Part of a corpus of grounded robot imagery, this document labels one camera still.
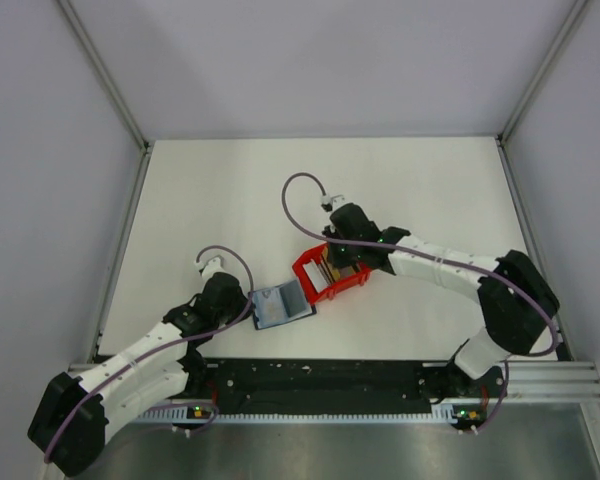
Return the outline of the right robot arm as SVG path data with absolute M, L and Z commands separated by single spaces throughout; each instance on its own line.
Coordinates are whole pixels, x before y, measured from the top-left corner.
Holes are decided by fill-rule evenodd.
M 322 234 L 338 266 L 360 262 L 429 282 L 479 306 L 483 326 L 454 353 L 446 372 L 454 393 L 470 395 L 491 367 L 513 355 L 530 356 L 544 332 L 556 345 L 553 318 L 560 303 L 527 254 L 511 250 L 499 257 L 480 256 L 444 248 L 399 227 L 381 230 L 342 196 L 323 198 L 322 208 L 330 221 Z

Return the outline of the right aluminium frame post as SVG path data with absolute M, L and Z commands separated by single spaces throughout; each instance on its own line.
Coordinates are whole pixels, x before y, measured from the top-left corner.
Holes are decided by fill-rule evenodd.
M 498 134 L 498 144 L 504 147 L 516 132 L 535 98 L 542 90 L 550 74 L 554 70 L 564 51 L 568 47 L 572 37 L 586 17 L 593 1 L 572 1 L 566 17 L 560 24 L 560 28 L 553 36 L 551 43 L 543 54 L 541 61 L 526 84 L 522 95 L 516 102 L 511 114 L 505 122 L 501 132 Z

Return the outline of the white credit card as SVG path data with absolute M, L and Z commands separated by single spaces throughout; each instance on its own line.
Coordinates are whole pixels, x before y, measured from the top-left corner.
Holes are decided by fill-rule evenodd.
M 254 293 L 254 322 L 258 330 L 271 328 L 286 323 L 286 315 L 282 303 L 280 289 L 261 289 Z

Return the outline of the aluminium frame post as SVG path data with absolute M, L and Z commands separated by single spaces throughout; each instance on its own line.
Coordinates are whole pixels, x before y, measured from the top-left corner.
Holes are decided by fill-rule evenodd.
M 80 18 L 73 2 L 69 0 L 55 0 L 53 4 L 57 7 L 72 36 L 76 40 L 87 65 L 93 72 L 101 90 L 107 97 L 124 129 L 132 139 L 134 145 L 141 152 L 145 152 L 149 148 L 150 142 L 135 120 L 123 94 L 104 62 L 83 20 Z
M 501 132 L 498 134 L 498 144 L 504 147 L 516 132 L 535 98 L 542 90 L 550 74 L 554 70 L 564 51 L 568 47 L 572 37 L 586 17 L 593 1 L 572 1 L 566 17 L 560 24 L 560 28 L 553 36 L 551 43 L 543 54 L 541 61 L 526 84 L 522 95 L 516 102 L 511 114 L 505 122 Z

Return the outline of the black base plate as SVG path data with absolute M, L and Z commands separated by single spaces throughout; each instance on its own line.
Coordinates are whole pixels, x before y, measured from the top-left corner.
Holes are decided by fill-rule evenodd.
M 499 397 L 502 369 L 470 379 L 449 362 L 209 358 L 177 400 L 211 400 L 222 414 L 425 413 L 444 400 Z

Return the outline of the left aluminium frame post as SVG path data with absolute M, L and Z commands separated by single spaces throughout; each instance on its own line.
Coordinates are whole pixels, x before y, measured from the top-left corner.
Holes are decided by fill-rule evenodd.
M 149 148 L 150 142 L 135 120 L 123 94 L 104 62 L 83 20 L 80 18 L 73 2 L 69 0 L 55 0 L 53 4 L 57 7 L 72 36 L 76 40 L 87 65 L 93 72 L 101 90 L 107 97 L 124 129 L 132 139 L 134 145 L 141 152 L 145 152 Z

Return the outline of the blue leather card holder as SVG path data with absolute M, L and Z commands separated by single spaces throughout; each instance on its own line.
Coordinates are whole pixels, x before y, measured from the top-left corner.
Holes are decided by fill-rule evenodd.
M 265 330 L 292 323 L 317 314 L 298 279 L 259 289 L 253 294 L 253 324 L 256 330 Z

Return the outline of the aluminium front rail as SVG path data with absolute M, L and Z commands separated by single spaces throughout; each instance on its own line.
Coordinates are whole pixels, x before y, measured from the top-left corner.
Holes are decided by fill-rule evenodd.
M 579 403 L 600 400 L 599 376 L 590 363 L 522 361 L 497 366 L 502 369 L 504 378 L 500 395 L 511 402 Z M 485 403 L 492 405 L 497 398 Z M 471 405 L 466 399 L 444 400 L 442 403 Z

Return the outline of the red plastic bin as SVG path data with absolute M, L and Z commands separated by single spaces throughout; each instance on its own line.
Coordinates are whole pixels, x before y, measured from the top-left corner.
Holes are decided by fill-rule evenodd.
M 336 267 L 330 260 L 327 243 L 319 244 L 303 252 L 292 264 L 301 288 L 311 306 L 356 286 L 364 286 L 372 270 L 361 263 Z

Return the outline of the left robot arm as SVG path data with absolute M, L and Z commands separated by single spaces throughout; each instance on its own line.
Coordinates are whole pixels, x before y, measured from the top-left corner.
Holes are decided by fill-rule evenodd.
M 206 387 L 200 345 L 251 315 L 253 293 L 214 273 L 190 301 L 169 310 L 148 333 L 101 364 L 46 386 L 27 431 L 44 460 L 65 476 L 86 471 L 106 444 L 156 404 Z

